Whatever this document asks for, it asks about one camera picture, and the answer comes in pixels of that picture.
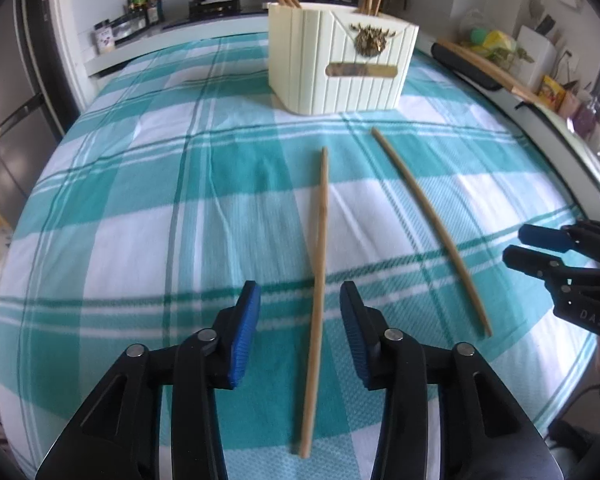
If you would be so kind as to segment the pink cup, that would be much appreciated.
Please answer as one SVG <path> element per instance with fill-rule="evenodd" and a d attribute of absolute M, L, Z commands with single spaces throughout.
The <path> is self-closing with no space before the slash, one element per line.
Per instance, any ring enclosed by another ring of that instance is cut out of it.
<path fill-rule="evenodd" d="M 595 128 L 597 98 L 591 93 L 568 91 L 559 107 L 558 115 L 565 119 L 568 128 L 581 138 L 586 138 Z"/>

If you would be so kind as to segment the yellow packet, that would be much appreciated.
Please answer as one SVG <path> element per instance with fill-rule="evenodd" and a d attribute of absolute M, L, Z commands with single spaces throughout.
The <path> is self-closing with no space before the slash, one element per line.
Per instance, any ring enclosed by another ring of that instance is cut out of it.
<path fill-rule="evenodd" d="M 566 95 L 566 90 L 561 84 L 558 84 L 551 76 L 542 77 L 538 97 L 540 101 L 553 112 L 557 112 L 562 106 L 562 101 Z"/>

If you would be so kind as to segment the teal plaid tablecloth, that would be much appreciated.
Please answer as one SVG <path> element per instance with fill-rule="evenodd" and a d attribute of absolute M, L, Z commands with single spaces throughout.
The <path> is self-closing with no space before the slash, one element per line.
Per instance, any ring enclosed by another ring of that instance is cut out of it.
<path fill-rule="evenodd" d="M 423 344 L 474 344 L 544 429 L 590 362 L 592 335 L 504 266 L 524 223 L 578 208 L 524 133 L 415 54 L 393 110 L 289 114 L 263 34 L 146 55 L 110 81 L 43 170 L 0 287 L 0 412 L 33 477 L 130 344 L 178 344 L 262 289 L 248 367 L 218 395 L 234 479 L 366 479 L 384 396 L 355 374 L 339 289 Z M 326 286 L 311 455 L 299 456 L 321 151 Z"/>

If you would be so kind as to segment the wooden cutting board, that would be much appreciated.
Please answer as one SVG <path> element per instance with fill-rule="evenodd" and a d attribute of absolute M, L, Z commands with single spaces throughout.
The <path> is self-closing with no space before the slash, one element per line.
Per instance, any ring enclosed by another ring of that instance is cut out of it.
<path fill-rule="evenodd" d="M 488 74 L 490 77 L 499 82 L 504 89 L 513 93 L 515 96 L 519 96 L 521 99 L 534 104 L 541 104 L 538 96 L 532 93 L 527 87 L 519 82 L 514 76 L 502 70 L 494 63 L 482 58 L 478 54 L 469 51 L 468 49 L 454 44 L 454 42 L 446 39 L 437 39 L 436 42 L 441 44 L 443 47 L 447 47 L 452 52 L 458 54 L 461 58 L 471 62 L 472 65 L 480 68 L 483 72 Z"/>

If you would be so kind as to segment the white knife block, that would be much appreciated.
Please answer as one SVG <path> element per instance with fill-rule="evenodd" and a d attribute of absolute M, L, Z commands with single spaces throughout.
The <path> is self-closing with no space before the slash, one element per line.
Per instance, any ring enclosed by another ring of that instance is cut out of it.
<path fill-rule="evenodd" d="M 515 36 L 517 54 L 509 73 L 532 93 L 539 91 L 542 78 L 552 71 L 557 50 L 550 40 L 556 21 L 544 12 L 539 20 L 520 18 Z"/>

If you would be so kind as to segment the bag of vegetables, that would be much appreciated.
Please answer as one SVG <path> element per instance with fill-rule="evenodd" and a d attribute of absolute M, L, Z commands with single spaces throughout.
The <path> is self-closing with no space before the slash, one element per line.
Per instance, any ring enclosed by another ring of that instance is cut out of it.
<path fill-rule="evenodd" d="M 535 59 L 507 32 L 495 28 L 478 9 L 469 10 L 458 24 L 460 45 L 506 72 L 518 70 L 522 62 Z"/>

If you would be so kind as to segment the black tray under board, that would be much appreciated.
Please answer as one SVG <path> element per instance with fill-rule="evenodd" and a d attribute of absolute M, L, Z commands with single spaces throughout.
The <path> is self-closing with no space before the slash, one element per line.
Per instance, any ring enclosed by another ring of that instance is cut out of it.
<path fill-rule="evenodd" d="M 458 54 L 437 42 L 431 47 L 431 55 L 448 70 L 452 70 L 452 72 L 468 78 L 483 89 L 498 91 L 503 88 L 499 82 L 480 70 L 480 68 L 472 65 L 471 62 L 466 61 Z"/>

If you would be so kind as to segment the cream utensil holder box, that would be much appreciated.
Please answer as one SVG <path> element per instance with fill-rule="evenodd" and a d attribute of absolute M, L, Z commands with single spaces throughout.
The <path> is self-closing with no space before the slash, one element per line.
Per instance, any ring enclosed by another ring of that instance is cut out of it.
<path fill-rule="evenodd" d="M 419 27 L 352 6 L 268 6 L 268 84 L 291 113 L 392 110 Z"/>

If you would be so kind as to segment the grey refrigerator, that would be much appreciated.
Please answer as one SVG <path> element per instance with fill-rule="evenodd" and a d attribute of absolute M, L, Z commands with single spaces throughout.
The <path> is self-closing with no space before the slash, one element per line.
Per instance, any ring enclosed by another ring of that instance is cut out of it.
<path fill-rule="evenodd" d="M 34 62 L 23 0 L 0 6 L 0 214 L 16 226 L 60 141 Z"/>

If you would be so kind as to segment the chopstick bundle right in box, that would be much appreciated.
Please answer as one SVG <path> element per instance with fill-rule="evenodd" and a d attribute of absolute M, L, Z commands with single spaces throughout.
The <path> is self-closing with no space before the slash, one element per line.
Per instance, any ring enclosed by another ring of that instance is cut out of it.
<path fill-rule="evenodd" d="M 380 11 L 382 0 L 361 0 L 360 5 L 358 6 L 358 13 L 377 16 Z"/>

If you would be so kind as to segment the white spice jar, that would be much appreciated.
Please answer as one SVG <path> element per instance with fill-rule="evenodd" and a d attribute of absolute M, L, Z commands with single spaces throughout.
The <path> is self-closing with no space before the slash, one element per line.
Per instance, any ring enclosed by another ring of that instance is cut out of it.
<path fill-rule="evenodd" d="M 116 48 L 109 20 L 103 20 L 94 26 L 94 38 L 99 55 L 111 52 Z"/>

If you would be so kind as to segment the black gas stove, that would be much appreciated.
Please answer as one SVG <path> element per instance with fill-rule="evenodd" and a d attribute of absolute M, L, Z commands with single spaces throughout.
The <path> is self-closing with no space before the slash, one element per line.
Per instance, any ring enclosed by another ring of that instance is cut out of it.
<path fill-rule="evenodd" d="M 358 0 L 300 0 L 301 3 L 326 3 L 338 6 L 358 6 Z M 255 6 L 243 6 L 240 0 L 201 1 L 189 3 L 189 12 L 185 18 L 167 22 L 163 30 L 193 25 L 202 22 L 222 20 L 222 18 L 242 18 L 243 16 L 260 15 L 268 13 L 266 2 Z"/>

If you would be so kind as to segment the sauce bottles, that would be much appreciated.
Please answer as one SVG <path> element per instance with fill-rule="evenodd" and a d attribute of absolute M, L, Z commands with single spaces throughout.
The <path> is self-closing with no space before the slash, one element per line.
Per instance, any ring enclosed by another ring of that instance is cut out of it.
<path fill-rule="evenodd" d="M 148 25 L 162 21 L 162 0 L 126 0 L 126 8 L 131 13 L 142 12 Z"/>

